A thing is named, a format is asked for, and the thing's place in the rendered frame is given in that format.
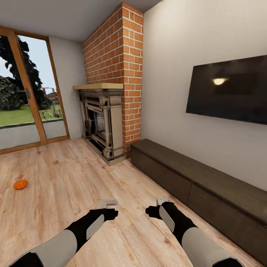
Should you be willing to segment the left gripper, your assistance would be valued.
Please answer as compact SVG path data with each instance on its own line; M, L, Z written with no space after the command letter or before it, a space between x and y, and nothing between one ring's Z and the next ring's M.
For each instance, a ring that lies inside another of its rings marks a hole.
M105 219L105 221L107 221L107 220L114 220L115 217L118 216L118 211L115 211L114 208L111 208L111 209L104 208L102 210L104 210L105 213L106 213L106 219Z

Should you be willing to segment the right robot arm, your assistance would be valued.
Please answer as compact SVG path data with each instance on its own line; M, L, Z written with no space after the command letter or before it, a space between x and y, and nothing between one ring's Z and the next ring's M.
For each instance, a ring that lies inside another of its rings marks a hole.
M157 205L146 208L149 217L163 219L182 246L193 267L246 267L236 256L215 243L169 198L157 197Z

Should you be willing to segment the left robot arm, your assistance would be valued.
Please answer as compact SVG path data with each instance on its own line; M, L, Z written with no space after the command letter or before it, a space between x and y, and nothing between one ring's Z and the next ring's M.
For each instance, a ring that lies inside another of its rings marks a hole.
M117 199L103 199L101 209L91 209L48 241L28 250L8 267L65 267L80 248L92 237L104 221L114 220L118 211L108 209L118 205Z

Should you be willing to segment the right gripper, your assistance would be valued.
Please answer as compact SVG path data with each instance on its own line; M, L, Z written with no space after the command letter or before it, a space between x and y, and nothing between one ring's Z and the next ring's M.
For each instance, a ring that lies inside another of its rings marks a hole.
M159 208L160 208L160 206L149 206L148 208L146 208L145 212L146 212L146 214L149 214L149 217L162 219L159 216Z

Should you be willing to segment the pumpkin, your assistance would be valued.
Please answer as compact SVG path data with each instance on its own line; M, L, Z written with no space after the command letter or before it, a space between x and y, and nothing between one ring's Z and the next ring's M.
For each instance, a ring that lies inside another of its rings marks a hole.
M28 181L25 179L22 179L21 181L17 181L13 187L14 189L20 190L20 189L24 189L27 185L28 185Z

